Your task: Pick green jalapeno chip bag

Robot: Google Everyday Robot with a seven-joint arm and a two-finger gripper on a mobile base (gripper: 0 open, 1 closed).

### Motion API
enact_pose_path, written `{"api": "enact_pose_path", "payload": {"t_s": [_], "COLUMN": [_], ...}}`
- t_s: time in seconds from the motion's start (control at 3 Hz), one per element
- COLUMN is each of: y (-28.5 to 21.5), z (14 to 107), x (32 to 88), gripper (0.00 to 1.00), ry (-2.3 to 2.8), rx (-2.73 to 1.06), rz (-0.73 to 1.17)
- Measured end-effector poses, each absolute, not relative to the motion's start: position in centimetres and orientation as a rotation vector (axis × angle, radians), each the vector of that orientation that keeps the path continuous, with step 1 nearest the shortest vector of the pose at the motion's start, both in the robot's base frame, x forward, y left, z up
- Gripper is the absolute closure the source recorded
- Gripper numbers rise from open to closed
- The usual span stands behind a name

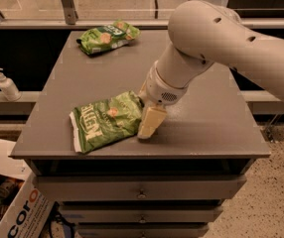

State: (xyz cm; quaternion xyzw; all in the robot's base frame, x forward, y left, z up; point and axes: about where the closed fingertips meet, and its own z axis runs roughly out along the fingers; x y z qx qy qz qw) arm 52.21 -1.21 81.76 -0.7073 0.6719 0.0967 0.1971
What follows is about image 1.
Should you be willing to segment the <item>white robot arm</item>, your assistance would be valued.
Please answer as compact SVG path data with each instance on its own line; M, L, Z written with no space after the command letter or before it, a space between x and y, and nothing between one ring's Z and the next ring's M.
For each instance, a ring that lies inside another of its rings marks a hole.
M214 63L223 64L284 102L284 39L254 32L236 12L207 1L178 6L168 22L169 45L150 68L139 96L144 103L138 129L150 138L192 80Z

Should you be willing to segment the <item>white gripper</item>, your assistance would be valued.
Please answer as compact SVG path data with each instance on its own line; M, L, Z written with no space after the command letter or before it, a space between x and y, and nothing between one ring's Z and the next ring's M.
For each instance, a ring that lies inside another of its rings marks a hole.
M142 103L152 102L154 105L174 105L187 92L187 87L176 88L166 83L157 71L157 61L153 63L146 79L139 90L138 97ZM139 139L149 139L167 116L162 106L146 106L138 129Z

